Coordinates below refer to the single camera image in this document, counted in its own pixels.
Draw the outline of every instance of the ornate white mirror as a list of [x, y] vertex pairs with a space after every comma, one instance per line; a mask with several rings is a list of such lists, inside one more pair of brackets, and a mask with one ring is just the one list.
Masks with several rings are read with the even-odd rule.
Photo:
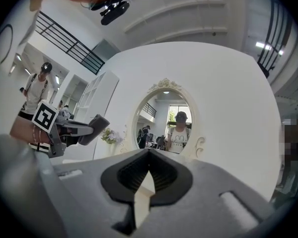
[[192, 116], [186, 101], [173, 90], [159, 91], [142, 107], [136, 125], [140, 149], [180, 154], [190, 138]]
[[201, 158], [205, 138], [198, 108], [179, 84], [165, 78], [154, 84], [131, 114], [116, 154], [154, 148]]

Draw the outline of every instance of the white curved wall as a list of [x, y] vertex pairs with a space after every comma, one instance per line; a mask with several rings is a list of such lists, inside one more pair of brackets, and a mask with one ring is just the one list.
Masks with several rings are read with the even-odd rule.
[[[269, 83], [252, 57], [216, 45], [173, 42], [118, 53], [106, 69], [120, 79], [105, 115], [110, 128], [123, 135], [148, 89], [164, 78], [173, 80], [198, 106], [206, 137], [201, 160], [271, 198], [280, 169], [281, 122]], [[99, 140], [95, 158], [105, 152]]]

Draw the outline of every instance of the woman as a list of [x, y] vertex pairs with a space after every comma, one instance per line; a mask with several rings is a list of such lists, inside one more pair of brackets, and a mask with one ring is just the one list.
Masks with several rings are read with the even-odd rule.
[[168, 132], [168, 142], [166, 150], [180, 154], [188, 142], [191, 130], [186, 127], [188, 117], [183, 111], [177, 113], [175, 117], [176, 126]]

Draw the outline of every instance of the person in mirror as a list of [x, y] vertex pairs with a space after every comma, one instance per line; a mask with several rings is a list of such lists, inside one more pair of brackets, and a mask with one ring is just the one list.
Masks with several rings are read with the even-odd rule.
[[49, 89], [46, 77], [51, 73], [51, 70], [52, 65], [46, 62], [42, 65], [39, 74], [33, 73], [28, 77], [22, 92], [26, 97], [26, 102], [19, 112], [20, 117], [32, 120], [39, 102], [47, 99]]
[[149, 125], [142, 128], [142, 132], [141, 132], [141, 136], [140, 136], [140, 142], [138, 144], [140, 149], [144, 149], [146, 147], [146, 142], [147, 142], [148, 136], [149, 136], [149, 130], [150, 130]]
[[176, 126], [168, 131], [166, 151], [180, 154], [189, 140], [191, 130], [186, 127], [188, 117], [183, 111], [179, 111], [175, 117]]

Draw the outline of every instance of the white shelf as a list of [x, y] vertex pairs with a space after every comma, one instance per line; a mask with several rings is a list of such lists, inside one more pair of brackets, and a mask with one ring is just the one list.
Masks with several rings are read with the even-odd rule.
[[115, 74], [107, 71], [90, 82], [77, 107], [75, 120], [89, 123], [96, 114], [105, 115], [118, 81]]
[[97, 88], [95, 88], [95, 89], [93, 89], [91, 92], [90, 92], [90, 94], [89, 94], [89, 97], [88, 97], [88, 99], [87, 99], [87, 101], [86, 101], [86, 106], [89, 106], [89, 104], [90, 104], [90, 101], [91, 101], [91, 99], [93, 98], [93, 96], [94, 96], [94, 94], [95, 94], [95, 91], [96, 91], [96, 89]]
[[82, 96], [81, 102], [79, 103], [79, 106], [78, 106], [79, 108], [85, 106], [88, 97], [89, 97], [89, 93], [85, 93], [85, 94]]

